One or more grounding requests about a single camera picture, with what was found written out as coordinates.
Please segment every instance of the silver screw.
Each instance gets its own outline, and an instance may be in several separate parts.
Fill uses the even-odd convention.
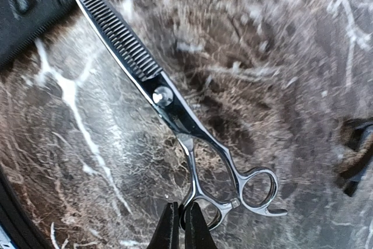
[[[174,100],[174,93],[171,89],[165,86],[160,86],[153,93],[153,101],[160,107],[166,107]]]

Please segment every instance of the brown marble countertop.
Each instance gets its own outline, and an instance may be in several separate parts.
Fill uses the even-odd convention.
[[[110,1],[238,169],[279,178],[289,214],[237,208],[218,248],[372,248],[373,181],[349,198],[335,180],[343,121],[372,117],[373,0]],[[78,9],[0,74],[0,101],[1,167],[54,248],[146,248],[187,193],[173,135]],[[219,157],[197,153],[205,187],[229,194]]]

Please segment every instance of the black object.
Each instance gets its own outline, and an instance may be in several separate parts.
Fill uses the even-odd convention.
[[[73,0],[0,0],[0,70],[74,3]]]
[[[353,133],[346,146],[358,152],[364,146],[365,141],[373,134],[373,122],[371,120],[353,120],[347,125],[353,129]],[[349,197],[353,197],[357,191],[357,187],[372,159],[373,143],[356,164],[339,174],[342,179],[347,181],[344,193]]]
[[[19,249],[50,248],[39,229],[35,227],[23,211],[17,196],[1,169],[0,194],[0,226],[15,247]]]
[[[185,211],[185,249],[217,249],[202,211],[194,202]],[[177,202],[168,203],[147,249],[179,248],[179,213]]]

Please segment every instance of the scissor blade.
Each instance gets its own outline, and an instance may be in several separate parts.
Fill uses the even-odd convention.
[[[76,0],[91,26],[134,82],[157,76],[162,68],[107,0]]]

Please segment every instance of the thinning scissors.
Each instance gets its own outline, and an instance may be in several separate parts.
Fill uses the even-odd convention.
[[[274,172],[266,167],[255,167],[245,173],[238,172],[228,148],[201,124],[170,78],[114,7],[107,0],[76,0],[76,2],[111,55],[159,117],[173,131],[185,152],[191,187],[180,206],[180,226],[185,228],[183,213],[188,205],[197,199],[204,199],[217,209],[216,216],[208,225],[210,230],[220,225],[229,211],[241,204],[250,211],[264,216],[286,215],[287,211],[284,209],[268,209],[279,188]],[[219,201],[201,187],[194,154],[195,138],[207,142],[219,154],[234,183],[235,198]],[[261,203],[252,204],[244,199],[244,186],[258,174],[269,176],[270,190]]]

